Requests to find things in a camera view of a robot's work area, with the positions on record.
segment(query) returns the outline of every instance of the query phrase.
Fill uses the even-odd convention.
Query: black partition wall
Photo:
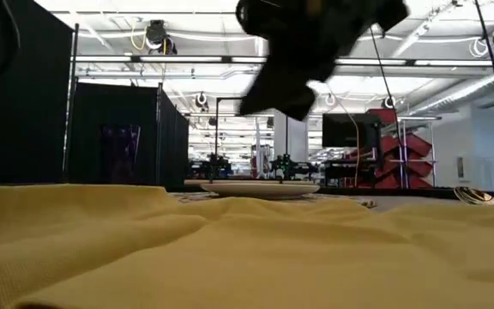
[[[104,126],[140,127],[134,166],[139,185],[155,185],[157,88],[77,83],[69,144],[69,182],[107,183],[102,163]]]
[[[188,121],[164,92],[160,98],[158,106],[157,88],[77,83],[69,144],[69,182],[181,186],[188,163]],[[133,179],[109,181],[105,172],[104,129],[130,127],[139,132]]]
[[[188,166],[189,122],[165,92],[160,95],[160,184],[165,188],[184,185]]]
[[[8,3],[21,49],[0,76],[0,183],[58,182],[72,30],[33,0]],[[0,18],[0,63],[2,26]]]

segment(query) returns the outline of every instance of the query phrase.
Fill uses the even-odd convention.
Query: ceiling light
[[[146,45],[163,55],[176,55],[177,47],[165,30],[165,22],[162,20],[150,21],[146,28]]]
[[[383,99],[382,108],[393,109],[395,107],[395,97],[389,96]]]
[[[76,56],[77,63],[122,63],[130,62],[131,57],[127,56]]]
[[[487,60],[417,60],[415,65],[429,65],[429,66],[445,66],[445,67],[478,67],[478,66],[492,66],[491,61]]]
[[[328,106],[334,106],[334,103],[335,103],[335,101],[334,101],[334,95],[329,94],[327,96],[327,98],[325,99],[325,104],[327,104]]]
[[[416,117],[416,116],[399,116],[399,120],[441,120],[442,118],[439,116],[424,116],[424,117]]]
[[[383,65],[405,65],[406,60],[394,60],[394,59],[382,59]],[[336,59],[336,64],[342,65],[380,65],[378,59],[354,59],[354,58],[341,58]]]
[[[195,64],[211,63],[222,61],[222,57],[191,57],[191,56],[143,56],[140,61],[144,63],[178,63],[178,64]]]
[[[232,62],[240,64],[264,64],[266,57],[232,57]]]

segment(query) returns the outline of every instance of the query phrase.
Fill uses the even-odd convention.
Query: yellow fabric
[[[0,187],[0,307],[494,308],[494,207]]]

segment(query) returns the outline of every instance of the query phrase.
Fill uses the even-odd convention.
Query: metal frame
[[[79,64],[264,64],[266,57],[248,56],[161,56],[161,55],[88,55],[76,58]],[[493,68],[490,60],[454,60],[454,59],[411,59],[411,58],[384,58],[384,67],[418,67],[418,68]],[[374,58],[339,58],[336,66],[379,67]]]
[[[426,162],[430,163],[432,165],[432,187],[436,186],[436,144],[434,143],[434,130],[433,130],[433,125],[432,121],[439,120],[439,119],[426,119],[426,120],[414,120],[414,119],[404,119],[402,121],[401,127],[402,127],[402,136],[400,137],[403,139],[403,145],[401,145],[401,150],[400,150],[400,159],[398,161],[393,161],[393,162],[399,162],[401,170],[403,170],[403,166],[405,166],[405,176],[407,179],[404,179],[404,173],[402,172],[400,174],[401,176],[401,189],[410,189],[409,188],[409,173],[408,173],[408,166],[409,162]],[[432,146],[432,151],[431,151],[431,160],[409,160],[407,156],[407,121],[428,121],[428,124],[426,128],[430,132],[430,143]]]

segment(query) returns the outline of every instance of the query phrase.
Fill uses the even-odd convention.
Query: ceiling
[[[243,32],[235,15],[237,0],[37,0],[56,17],[71,27],[80,24],[78,52],[81,55],[147,54],[142,45],[142,29],[150,20],[166,22],[179,55],[264,56],[263,39]],[[391,29],[385,39],[377,39],[382,58],[414,59],[475,59],[488,58],[485,47],[476,42],[481,36],[481,25],[472,0],[459,1],[460,7],[450,1],[406,0],[411,14]],[[483,15],[491,32],[494,27],[494,0],[480,0]],[[362,36],[351,58],[375,58],[376,52],[368,34]],[[215,108],[214,97],[237,97],[248,89],[258,65],[246,64],[78,64],[77,75],[84,82],[104,82],[139,86],[154,86],[165,76],[164,90],[177,108],[184,113],[199,113],[195,96],[208,96],[209,111]],[[142,71],[149,78],[123,78],[129,73]],[[490,69],[481,68],[386,68],[390,92],[399,104],[416,106],[432,95],[466,80],[488,76]],[[340,67],[327,85],[311,82],[319,94],[313,112],[343,112],[341,106],[329,102],[332,91],[349,112],[364,112],[380,106],[387,96],[383,78],[375,67]],[[237,102],[224,101],[220,110],[233,112]],[[207,117],[192,117],[190,150],[193,155],[204,155],[214,148],[214,127]],[[263,130],[262,143],[272,143],[272,131],[267,118],[256,121]],[[241,161],[241,155],[250,154],[255,141],[254,118],[222,118],[220,129],[227,138],[221,141],[230,149],[230,156]],[[321,147],[321,124],[309,119],[310,148]]]

